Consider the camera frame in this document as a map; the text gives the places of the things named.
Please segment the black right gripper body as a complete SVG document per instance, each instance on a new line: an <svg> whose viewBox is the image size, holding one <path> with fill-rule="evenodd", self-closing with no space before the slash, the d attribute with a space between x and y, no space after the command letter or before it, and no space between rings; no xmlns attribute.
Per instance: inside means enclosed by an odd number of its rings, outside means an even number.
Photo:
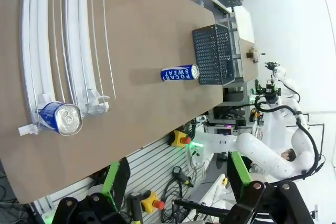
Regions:
<svg viewBox="0 0 336 224"><path fill-rule="evenodd" d="M267 83L265 88L262 88L267 103L276 104L281 96L281 88L277 88L274 83Z"/></svg>

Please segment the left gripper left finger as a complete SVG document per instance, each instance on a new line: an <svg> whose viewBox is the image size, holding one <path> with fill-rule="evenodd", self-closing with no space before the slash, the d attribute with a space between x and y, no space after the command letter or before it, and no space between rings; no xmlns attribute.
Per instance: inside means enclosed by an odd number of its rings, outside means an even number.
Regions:
<svg viewBox="0 0 336 224"><path fill-rule="evenodd" d="M129 163L125 157L111 163L102 190L81 201L73 197L63 198L52 223L127 223L120 214L120 209L130 176Z"/></svg>

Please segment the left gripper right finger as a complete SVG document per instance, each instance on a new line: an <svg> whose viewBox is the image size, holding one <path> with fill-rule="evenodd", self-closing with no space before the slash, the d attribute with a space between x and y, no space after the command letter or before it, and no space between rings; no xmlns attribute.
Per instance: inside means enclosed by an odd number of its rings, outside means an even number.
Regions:
<svg viewBox="0 0 336 224"><path fill-rule="evenodd" d="M236 199L227 223L262 223L262 214L273 223L313 223L294 182L285 180L274 186L252 180L238 152L228 154L227 177Z"/></svg>

